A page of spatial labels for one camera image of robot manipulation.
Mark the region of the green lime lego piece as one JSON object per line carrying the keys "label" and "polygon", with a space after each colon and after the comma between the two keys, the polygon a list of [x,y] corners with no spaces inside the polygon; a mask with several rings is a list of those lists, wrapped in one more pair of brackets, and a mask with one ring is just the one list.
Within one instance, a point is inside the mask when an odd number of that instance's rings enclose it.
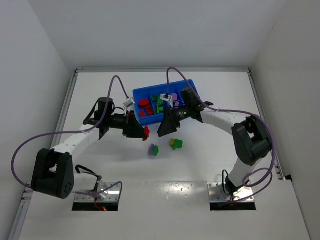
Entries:
{"label": "green lime lego piece", "polygon": [[181,149],[181,148],[183,147],[183,141],[180,140],[180,139],[172,138],[172,139],[170,140],[169,145],[170,145],[170,147],[171,147],[173,150]]}

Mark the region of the blue divided plastic bin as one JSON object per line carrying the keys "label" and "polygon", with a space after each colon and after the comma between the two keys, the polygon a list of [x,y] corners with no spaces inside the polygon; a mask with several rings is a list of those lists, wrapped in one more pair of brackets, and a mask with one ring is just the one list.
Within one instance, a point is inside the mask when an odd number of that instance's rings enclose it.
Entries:
{"label": "blue divided plastic bin", "polygon": [[161,100],[161,94],[173,96],[173,107],[176,109],[185,104],[181,91],[187,88],[188,84],[184,81],[176,81],[169,85],[159,84],[154,86],[136,88],[132,91],[135,101],[135,113],[142,126],[160,123],[163,120],[164,110],[170,105],[168,102]]}

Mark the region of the green lego plate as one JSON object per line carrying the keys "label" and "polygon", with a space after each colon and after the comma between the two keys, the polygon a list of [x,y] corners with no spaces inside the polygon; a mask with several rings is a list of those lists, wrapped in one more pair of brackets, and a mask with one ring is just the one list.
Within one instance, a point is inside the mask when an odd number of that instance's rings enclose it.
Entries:
{"label": "green lego plate", "polygon": [[162,113],[164,113],[164,107],[162,106],[162,105],[155,105],[155,113],[156,114],[162,114]]}

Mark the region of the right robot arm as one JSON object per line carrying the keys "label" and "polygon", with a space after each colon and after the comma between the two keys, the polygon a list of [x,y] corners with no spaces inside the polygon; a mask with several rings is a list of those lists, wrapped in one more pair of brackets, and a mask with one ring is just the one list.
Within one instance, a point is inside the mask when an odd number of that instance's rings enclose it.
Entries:
{"label": "right robot arm", "polygon": [[237,161],[226,177],[222,190],[232,196],[248,183],[250,175],[261,159],[273,150],[272,137],[264,122],[256,115],[239,115],[235,111],[208,110],[211,102],[200,100],[195,89],[186,87],[180,92],[184,104],[176,109],[166,107],[157,131],[159,137],[175,133],[180,122],[192,118],[202,124],[214,126],[233,138]]}

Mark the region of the small green lego brick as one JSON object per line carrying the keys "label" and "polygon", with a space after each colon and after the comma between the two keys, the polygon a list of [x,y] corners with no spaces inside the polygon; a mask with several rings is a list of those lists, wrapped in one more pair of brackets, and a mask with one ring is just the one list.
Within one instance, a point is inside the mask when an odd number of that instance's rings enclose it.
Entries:
{"label": "small green lego brick", "polygon": [[160,96],[159,96],[159,95],[152,95],[152,96],[151,96],[151,100],[152,100],[153,102],[157,102],[159,99],[160,99]]}

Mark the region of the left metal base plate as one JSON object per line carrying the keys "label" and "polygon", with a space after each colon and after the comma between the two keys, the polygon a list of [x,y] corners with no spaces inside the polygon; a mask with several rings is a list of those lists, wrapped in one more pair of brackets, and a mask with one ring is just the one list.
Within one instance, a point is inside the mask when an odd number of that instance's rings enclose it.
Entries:
{"label": "left metal base plate", "polygon": [[118,204],[122,195],[122,182],[103,182],[97,185],[97,191],[101,192],[95,195],[84,195],[76,193],[74,196],[75,203],[93,204],[94,202],[102,204]]}

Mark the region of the purple green small lego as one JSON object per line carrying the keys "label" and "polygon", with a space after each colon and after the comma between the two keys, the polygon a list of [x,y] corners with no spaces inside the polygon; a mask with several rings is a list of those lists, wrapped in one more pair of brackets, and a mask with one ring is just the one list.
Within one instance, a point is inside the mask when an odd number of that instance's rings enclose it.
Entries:
{"label": "purple green small lego", "polygon": [[159,147],[152,143],[148,148],[148,155],[155,157],[158,155],[158,153],[159,153]]}

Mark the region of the metal base plate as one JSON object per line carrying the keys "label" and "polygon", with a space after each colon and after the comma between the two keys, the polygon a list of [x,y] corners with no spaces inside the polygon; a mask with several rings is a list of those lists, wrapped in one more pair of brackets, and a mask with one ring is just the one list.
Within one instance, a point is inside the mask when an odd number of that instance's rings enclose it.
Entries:
{"label": "metal base plate", "polygon": [[93,204],[94,202],[102,204],[118,204],[122,195],[122,182],[103,182],[97,185],[97,191],[101,192],[95,195],[84,195],[76,193],[74,196],[75,203]]}
{"label": "metal base plate", "polygon": [[221,182],[208,182],[208,197],[211,204],[222,204],[229,202],[239,201],[240,203],[254,203],[255,197],[253,196],[253,190],[250,187],[241,187],[233,196],[227,194],[226,190],[223,190]]}

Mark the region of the red lego base piece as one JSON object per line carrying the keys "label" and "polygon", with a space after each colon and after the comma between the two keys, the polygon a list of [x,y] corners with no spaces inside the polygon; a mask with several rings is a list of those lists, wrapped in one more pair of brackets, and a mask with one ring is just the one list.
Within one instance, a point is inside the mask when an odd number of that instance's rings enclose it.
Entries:
{"label": "red lego base piece", "polygon": [[147,125],[144,127],[144,133],[145,133],[145,135],[146,135],[147,137],[150,136],[150,130],[149,130],[149,127],[148,127]]}

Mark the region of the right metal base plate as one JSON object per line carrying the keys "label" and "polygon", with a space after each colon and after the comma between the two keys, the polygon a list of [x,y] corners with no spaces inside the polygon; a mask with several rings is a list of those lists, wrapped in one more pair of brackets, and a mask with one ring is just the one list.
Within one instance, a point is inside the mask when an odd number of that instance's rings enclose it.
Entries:
{"label": "right metal base plate", "polygon": [[239,201],[240,203],[254,203],[255,197],[253,196],[253,190],[250,187],[241,187],[233,196],[227,194],[226,190],[223,190],[221,182],[208,182],[208,197],[211,204],[222,204],[229,202]]}

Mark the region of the round red lego brick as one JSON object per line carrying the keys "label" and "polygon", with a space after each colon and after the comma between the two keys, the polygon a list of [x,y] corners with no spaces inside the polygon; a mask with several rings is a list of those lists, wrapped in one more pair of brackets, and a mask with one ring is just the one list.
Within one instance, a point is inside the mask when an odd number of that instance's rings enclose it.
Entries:
{"label": "round red lego brick", "polygon": [[147,98],[141,99],[138,102],[138,106],[139,108],[143,109],[143,108],[147,108],[150,105],[150,101]]}

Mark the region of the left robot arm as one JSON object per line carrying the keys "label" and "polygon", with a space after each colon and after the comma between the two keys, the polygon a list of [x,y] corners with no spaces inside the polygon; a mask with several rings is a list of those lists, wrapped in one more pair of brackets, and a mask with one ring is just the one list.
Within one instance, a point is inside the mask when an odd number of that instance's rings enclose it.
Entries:
{"label": "left robot arm", "polygon": [[76,159],[110,129],[121,130],[127,138],[148,139],[150,130],[140,125],[134,111],[118,114],[114,110],[111,98],[100,97],[75,134],[51,149],[41,149],[36,156],[31,189],[60,199],[66,199],[71,193],[98,198],[121,185],[119,181],[103,187],[100,175],[76,164]]}

